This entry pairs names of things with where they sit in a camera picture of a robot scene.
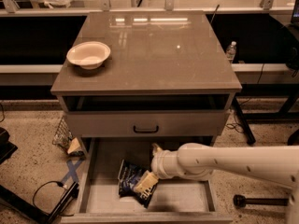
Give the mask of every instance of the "black chip bag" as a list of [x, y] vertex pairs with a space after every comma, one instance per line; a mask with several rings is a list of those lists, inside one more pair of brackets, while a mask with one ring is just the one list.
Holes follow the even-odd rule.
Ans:
[[142, 193], [134, 192], [134, 187], [146, 171], [147, 169], [145, 168], [123, 160], [119, 172], [119, 195], [120, 197], [133, 196], [140, 204], [148, 208], [156, 185]]

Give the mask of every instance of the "wire basket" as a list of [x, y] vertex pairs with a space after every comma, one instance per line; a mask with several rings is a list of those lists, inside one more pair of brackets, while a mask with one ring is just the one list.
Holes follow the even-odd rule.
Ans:
[[74, 151], [71, 153], [68, 153], [68, 149], [70, 148], [70, 145], [72, 143], [72, 140], [74, 139], [72, 133], [69, 131], [67, 124], [64, 120], [64, 117], [60, 120], [58, 124], [58, 128], [56, 131], [56, 134], [54, 135], [52, 143], [57, 146], [59, 149], [61, 149], [64, 154], [68, 156], [75, 156], [75, 157], [81, 157], [84, 155], [83, 151]]

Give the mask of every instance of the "drawer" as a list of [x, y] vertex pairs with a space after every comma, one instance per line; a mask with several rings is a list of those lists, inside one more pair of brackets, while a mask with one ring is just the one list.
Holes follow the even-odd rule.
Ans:
[[70, 131], [85, 137], [220, 135], [228, 112], [69, 112]]
[[[164, 144], [163, 148], [178, 148]], [[79, 183], [76, 212], [62, 223], [230, 223], [217, 213], [210, 182], [171, 179], [158, 183], [149, 207], [133, 197], [119, 197], [118, 172], [123, 159], [150, 168], [151, 143], [91, 143]]]

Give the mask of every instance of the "white bowl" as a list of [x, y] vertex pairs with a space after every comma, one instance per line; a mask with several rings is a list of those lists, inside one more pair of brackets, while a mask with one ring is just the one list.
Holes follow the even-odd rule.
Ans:
[[110, 55], [110, 48], [97, 41], [83, 42], [74, 46], [66, 54], [66, 59], [83, 69], [91, 70], [99, 67]]

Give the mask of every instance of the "cabinet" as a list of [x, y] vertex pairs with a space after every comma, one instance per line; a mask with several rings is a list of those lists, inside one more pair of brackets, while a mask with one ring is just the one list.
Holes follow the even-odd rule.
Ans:
[[212, 145], [224, 128], [241, 86], [205, 13], [90, 13], [74, 45], [90, 40], [110, 46], [104, 65], [66, 61], [51, 89], [87, 156], [77, 213], [63, 222], [229, 222], [216, 213], [209, 182], [165, 180], [149, 209], [117, 192], [121, 159], [150, 168], [150, 142]]

